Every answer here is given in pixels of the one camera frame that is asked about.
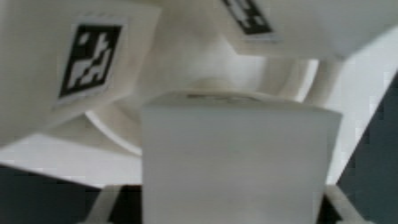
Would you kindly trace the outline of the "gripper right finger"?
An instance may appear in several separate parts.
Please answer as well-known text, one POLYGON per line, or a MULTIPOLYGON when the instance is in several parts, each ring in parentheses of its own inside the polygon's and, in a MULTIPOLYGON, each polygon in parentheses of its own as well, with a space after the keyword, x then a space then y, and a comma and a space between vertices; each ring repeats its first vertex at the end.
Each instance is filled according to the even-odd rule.
POLYGON ((365 220, 362 215, 358 214, 358 211, 337 185, 328 185, 325 187, 325 196, 335 212, 341 216, 341 220, 335 224, 373 224, 373 222, 365 220))

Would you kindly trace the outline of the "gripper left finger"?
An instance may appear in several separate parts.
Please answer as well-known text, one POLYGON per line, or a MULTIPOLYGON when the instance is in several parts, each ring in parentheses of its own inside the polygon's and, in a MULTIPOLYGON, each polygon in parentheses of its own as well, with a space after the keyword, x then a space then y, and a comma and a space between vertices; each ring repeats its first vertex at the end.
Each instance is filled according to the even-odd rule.
POLYGON ((120 188, 120 185, 106 185, 102 187, 81 224, 113 224, 108 219, 120 188))

